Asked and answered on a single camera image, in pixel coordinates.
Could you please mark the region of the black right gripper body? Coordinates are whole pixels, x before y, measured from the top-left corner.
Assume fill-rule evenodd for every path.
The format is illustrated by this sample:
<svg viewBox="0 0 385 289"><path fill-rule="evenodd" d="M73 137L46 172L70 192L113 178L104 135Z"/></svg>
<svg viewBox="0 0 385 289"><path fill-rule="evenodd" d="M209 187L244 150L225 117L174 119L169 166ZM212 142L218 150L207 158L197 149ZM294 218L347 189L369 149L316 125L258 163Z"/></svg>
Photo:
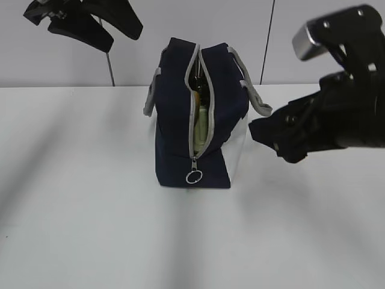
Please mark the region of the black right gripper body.
<svg viewBox="0 0 385 289"><path fill-rule="evenodd" d="M343 68L319 80L299 118L322 148L384 147L384 34L379 12L355 5L308 20L294 35L297 58L329 53Z"/></svg>

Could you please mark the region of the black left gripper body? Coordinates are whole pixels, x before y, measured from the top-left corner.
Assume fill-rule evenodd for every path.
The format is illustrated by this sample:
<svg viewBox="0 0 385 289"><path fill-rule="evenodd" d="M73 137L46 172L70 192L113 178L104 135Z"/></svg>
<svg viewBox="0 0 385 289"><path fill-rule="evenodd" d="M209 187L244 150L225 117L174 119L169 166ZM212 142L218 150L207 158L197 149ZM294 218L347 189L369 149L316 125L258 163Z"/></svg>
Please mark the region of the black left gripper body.
<svg viewBox="0 0 385 289"><path fill-rule="evenodd" d="M23 16L34 25L39 25L46 17L65 19L69 13L79 10L81 3L80 0L32 1Z"/></svg>

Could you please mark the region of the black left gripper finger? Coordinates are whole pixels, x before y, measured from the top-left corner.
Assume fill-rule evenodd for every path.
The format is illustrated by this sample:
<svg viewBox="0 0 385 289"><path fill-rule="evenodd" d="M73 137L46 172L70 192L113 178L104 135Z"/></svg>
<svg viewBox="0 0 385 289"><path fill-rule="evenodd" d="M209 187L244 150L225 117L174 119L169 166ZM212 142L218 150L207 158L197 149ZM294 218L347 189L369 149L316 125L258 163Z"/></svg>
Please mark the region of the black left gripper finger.
<svg viewBox="0 0 385 289"><path fill-rule="evenodd" d="M82 7L117 28L132 40L138 40L143 24L126 0L84 0Z"/></svg>
<svg viewBox="0 0 385 289"><path fill-rule="evenodd" d="M114 43L112 36L90 14L67 13L62 19L52 17L48 31L79 40L102 52L109 52Z"/></svg>

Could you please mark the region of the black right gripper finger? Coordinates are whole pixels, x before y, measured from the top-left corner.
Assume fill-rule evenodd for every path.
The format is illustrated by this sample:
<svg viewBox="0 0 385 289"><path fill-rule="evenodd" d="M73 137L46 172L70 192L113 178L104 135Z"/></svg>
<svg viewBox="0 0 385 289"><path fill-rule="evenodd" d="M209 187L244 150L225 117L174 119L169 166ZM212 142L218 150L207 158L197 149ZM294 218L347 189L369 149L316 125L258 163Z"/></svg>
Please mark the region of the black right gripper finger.
<svg viewBox="0 0 385 289"><path fill-rule="evenodd" d="M291 164L302 161L311 152L345 149L337 143L338 120L329 114L339 114L348 99L347 92L337 90L320 90L295 99L270 117L251 121L251 137Z"/></svg>

